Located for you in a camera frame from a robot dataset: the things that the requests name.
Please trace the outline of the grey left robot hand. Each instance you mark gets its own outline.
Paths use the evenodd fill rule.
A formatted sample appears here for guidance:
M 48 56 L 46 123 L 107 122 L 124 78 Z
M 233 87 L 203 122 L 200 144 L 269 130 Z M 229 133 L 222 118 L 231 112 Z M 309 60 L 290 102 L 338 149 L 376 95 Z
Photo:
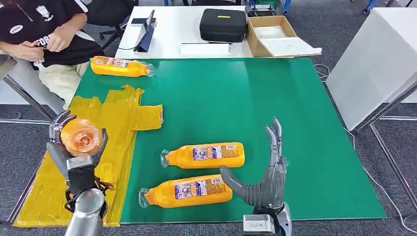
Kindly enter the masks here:
M 55 166 L 67 182 L 69 170 L 92 166 L 95 169 L 105 150 L 108 134 L 88 119 L 61 112 L 49 125 L 47 151 Z

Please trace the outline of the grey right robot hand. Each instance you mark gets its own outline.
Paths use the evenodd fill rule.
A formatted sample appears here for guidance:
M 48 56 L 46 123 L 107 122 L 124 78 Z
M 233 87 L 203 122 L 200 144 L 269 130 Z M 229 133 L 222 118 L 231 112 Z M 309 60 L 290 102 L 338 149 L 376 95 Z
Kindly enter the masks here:
M 270 161 L 262 181 L 246 185 L 233 176 L 230 168 L 221 165 L 223 182 L 244 202 L 254 207 L 280 208 L 284 205 L 284 185 L 287 173 L 287 160 L 282 151 L 282 126 L 274 117 L 272 126 L 266 125 L 269 135 Z

